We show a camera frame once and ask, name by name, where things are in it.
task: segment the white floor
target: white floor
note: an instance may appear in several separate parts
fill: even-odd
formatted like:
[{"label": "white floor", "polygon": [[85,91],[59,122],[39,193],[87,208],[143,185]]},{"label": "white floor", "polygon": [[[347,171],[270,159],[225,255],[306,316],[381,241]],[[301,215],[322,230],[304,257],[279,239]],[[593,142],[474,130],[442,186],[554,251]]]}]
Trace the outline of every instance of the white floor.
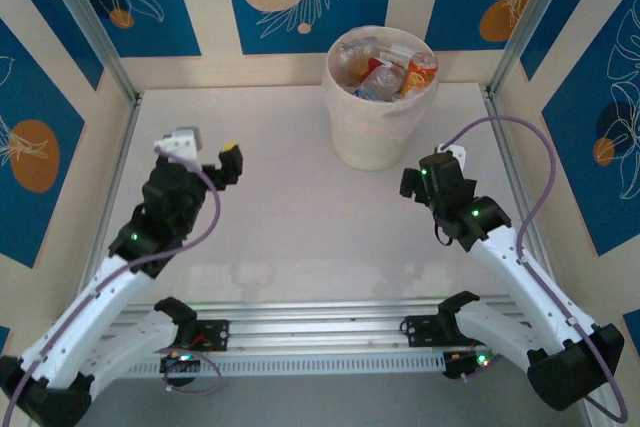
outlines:
[{"label": "white floor", "polygon": [[[443,84],[403,158],[361,172],[333,152],[320,87],[148,91],[107,234],[126,223],[153,169],[153,142],[176,127],[200,128],[201,161],[239,142],[245,169],[221,194],[222,217],[202,245],[174,258],[138,302],[294,302],[504,294],[499,279],[462,248],[441,246],[425,207],[398,194],[403,168],[485,116],[477,84]],[[459,142],[477,194],[517,212],[489,124]],[[194,232],[213,215],[203,207]]]}]

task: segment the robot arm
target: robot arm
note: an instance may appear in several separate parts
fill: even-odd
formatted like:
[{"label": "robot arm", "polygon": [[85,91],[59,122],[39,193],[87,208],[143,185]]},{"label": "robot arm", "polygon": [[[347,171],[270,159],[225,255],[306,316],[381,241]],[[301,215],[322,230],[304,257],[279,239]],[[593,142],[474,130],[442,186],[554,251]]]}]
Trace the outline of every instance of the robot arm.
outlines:
[{"label": "robot arm", "polygon": [[[443,302],[431,325],[446,332],[449,341],[456,336],[464,343],[475,339],[508,358],[527,373],[542,400],[556,410],[566,409],[606,382],[575,326],[589,336],[612,372],[618,364],[624,338],[613,325],[599,327],[562,292],[526,249],[523,257],[518,257],[517,232],[509,217],[493,199],[475,197],[476,181],[462,175],[460,163],[464,159],[460,147],[451,146],[447,152],[437,149],[420,160],[419,170],[405,169],[400,194],[414,197],[416,202],[429,207],[437,227],[505,284],[531,327],[495,312],[469,292]],[[560,300],[570,317],[525,268],[525,262]]]},{"label": "robot arm", "polygon": [[[199,167],[201,146],[195,128],[178,129],[155,146]],[[221,168],[208,165],[202,171],[216,190],[224,190],[237,183],[242,155],[237,146],[229,145],[219,158]],[[101,338],[125,306],[162,272],[171,259],[167,252],[182,247],[206,191],[196,173],[161,155],[142,188],[144,202],[109,246],[108,257],[89,284],[20,358],[0,359],[0,387],[9,397],[31,371],[18,406],[40,425],[75,425],[91,401],[140,359],[193,340],[185,335],[198,329],[195,312],[171,298],[122,334]],[[53,347],[43,355],[52,341]]]}]

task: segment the purple cable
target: purple cable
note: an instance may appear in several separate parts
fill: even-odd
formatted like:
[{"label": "purple cable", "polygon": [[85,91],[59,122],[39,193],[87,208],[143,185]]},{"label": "purple cable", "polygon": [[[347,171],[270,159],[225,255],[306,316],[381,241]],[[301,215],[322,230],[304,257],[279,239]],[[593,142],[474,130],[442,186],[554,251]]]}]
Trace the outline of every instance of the purple cable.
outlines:
[{"label": "purple cable", "polygon": [[[182,164],[183,166],[187,167],[189,170],[194,172],[205,183],[205,185],[207,186],[207,189],[209,189],[209,191],[213,194],[213,199],[216,204],[216,213],[213,216],[213,220],[211,221],[211,224],[209,224],[209,227],[207,227],[207,229],[202,234],[200,234],[196,239],[187,243],[186,245],[183,245],[182,247],[177,247],[175,249],[159,252],[153,255],[147,255],[145,257],[140,257],[139,259],[133,260],[128,264],[120,267],[118,270],[116,270],[111,275],[106,277],[100,284],[98,284],[95,291],[96,295],[102,292],[115,279],[123,275],[125,272],[129,272],[134,267],[137,267],[142,264],[146,264],[147,262],[153,262],[155,260],[164,259],[166,257],[172,257],[181,252],[192,249],[193,247],[201,243],[204,239],[209,237],[209,235],[211,235],[211,232],[213,232],[213,230],[216,228],[216,225],[218,224],[218,220],[220,220],[220,195],[218,194],[218,191],[216,190],[215,185],[213,185],[213,182],[211,182],[211,179],[209,179],[209,177],[207,177],[202,172],[200,167],[194,164],[193,162],[189,162],[188,160],[178,157],[175,154],[172,154],[170,152],[165,152],[159,147],[156,147],[155,149],[153,149],[153,151],[158,155],[162,155],[171,160],[174,160],[179,164]],[[94,298],[95,298],[95,295],[88,295],[87,297],[85,297],[82,300],[82,302],[80,302],[78,306],[75,309],[73,309],[73,312],[62,323],[62,325],[55,332],[55,334],[51,336],[51,338],[48,340],[48,342],[44,345],[44,347],[40,351],[40,358],[44,359],[43,361],[46,361],[46,355],[51,351],[53,346],[60,339],[60,337],[62,337],[62,335],[67,331],[67,329],[71,326],[71,324],[73,324],[73,322],[78,317],[78,315],[80,315],[80,312],[82,312]],[[36,371],[40,363],[41,361],[33,362],[31,366],[27,369],[25,374],[22,376],[22,379],[20,379],[20,382],[18,383],[16,390],[13,392],[13,395],[11,396],[11,400],[9,401],[9,406],[7,407],[7,410],[4,414],[2,427],[10,427],[9,424],[11,422],[11,416],[13,415],[14,409],[18,405],[18,399],[20,398],[20,395],[22,395],[22,391],[27,385],[27,382],[29,381],[33,373]]]},{"label": "purple cable", "polygon": [[220,373],[220,369],[218,368],[218,366],[216,365],[216,363],[211,360],[209,357],[207,357],[206,355],[202,354],[201,352],[196,352],[194,350],[187,350],[187,349],[174,349],[174,348],[167,348],[167,349],[162,349],[159,350],[158,354],[173,354],[173,353],[178,353],[178,354],[189,354],[189,355],[195,355],[196,357],[198,357],[200,360],[204,361],[205,363],[209,364],[213,370],[216,372],[216,374],[218,375],[218,382],[215,383],[215,385],[213,387],[209,387],[208,389],[203,389],[203,390],[186,390],[186,389],[180,389],[178,387],[174,387],[173,385],[169,384],[169,368],[167,368],[164,372],[164,383],[167,385],[167,389],[170,389],[170,391],[172,392],[177,392],[179,394],[185,394],[185,395],[191,395],[193,397],[206,397],[209,396],[211,394],[215,394],[218,390],[220,390],[220,387],[222,387],[222,374]]},{"label": "purple cable", "polygon": [[[571,313],[571,311],[564,305],[562,300],[560,300],[560,298],[556,295],[553,289],[551,289],[551,287],[547,285],[544,279],[542,279],[542,277],[538,275],[538,273],[533,269],[533,267],[531,267],[529,262],[527,262],[524,259],[524,246],[523,246],[524,235],[527,231],[527,228],[531,224],[531,222],[533,222],[533,218],[540,211],[540,209],[542,208],[542,205],[545,203],[545,201],[549,197],[549,194],[551,193],[551,188],[553,187],[553,184],[556,180],[556,172],[558,167],[557,167],[556,156],[554,153],[553,145],[551,145],[551,142],[549,141],[549,139],[547,139],[547,137],[531,122],[527,122],[524,119],[513,117],[511,115],[494,115],[490,117],[483,117],[467,125],[453,139],[451,139],[449,142],[444,144],[442,147],[442,150],[447,149],[449,146],[451,146],[451,144],[456,142],[460,137],[466,134],[469,130],[473,129],[475,126],[482,124],[484,122],[493,122],[493,121],[509,121],[509,122],[515,122],[516,124],[524,125],[526,128],[531,130],[534,134],[536,134],[540,138],[545,148],[547,149],[547,154],[549,154],[549,160],[551,162],[551,172],[549,174],[549,180],[547,181],[547,185],[545,186],[544,191],[542,192],[542,195],[540,196],[536,204],[533,206],[533,209],[531,210],[527,218],[524,220],[524,222],[522,222],[522,226],[520,227],[520,230],[518,231],[518,236],[516,238],[516,252],[518,253],[518,257],[520,258],[522,265],[527,270],[527,272],[531,275],[531,277],[534,278],[536,283],[542,288],[542,290],[545,291],[545,293],[549,296],[549,298],[553,301],[553,303],[556,304],[556,306],[558,307],[558,309],[560,309],[562,314],[567,319],[570,319],[571,317],[573,317],[573,314]],[[604,358],[602,357],[602,354],[600,354],[600,351],[594,345],[593,341],[589,338],[589,336],[584,331],[584,329],[580,326],[580,324],[574,324],[573,327],[576,329],[580,337],[582,337],[582,340],[584,340],[587,347],[589,347],[589,350],[591,351],[596,361],[598,362],[598,365],[602,369],[602,372],[604,373],[604,376],[606,377],[607,382],[609,382],[609,385],[611,385],[611,390],[613,391],[613,394],[615,395],[616,401],[618,402],[618,406],[620,408],[620,416],[616,416],[614,413],[607,410],[603,405],[598,403],[596,400],[594,400],[590,396],[586,397],[587,402],[589,402],[591,405],[593,405],[596,409],[598,409],[600,412],[602,412],[611,420],[618,422],[620,424],[626,423],[629,420],[629,412],[627,410],[627,405],[624,401],[622,392],[620,391],[620,387],[618,386],[618,383],[616,382],[616,379],[614,378],[613,373],[611,372],[611,369],[609,369],[609,366],[607,365]]]}]

